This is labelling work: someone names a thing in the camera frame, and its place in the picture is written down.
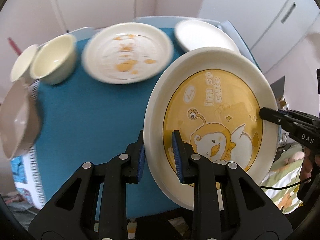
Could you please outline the person right hand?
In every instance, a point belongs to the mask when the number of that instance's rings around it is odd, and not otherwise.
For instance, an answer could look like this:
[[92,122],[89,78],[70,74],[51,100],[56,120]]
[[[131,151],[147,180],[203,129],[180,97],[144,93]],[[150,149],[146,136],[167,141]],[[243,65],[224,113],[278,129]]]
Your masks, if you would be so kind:
[[319,154],[315,154],[310,149],[304,148],[304,160],[299,175],[300,181],[311,177],[313,164],[320,165]]

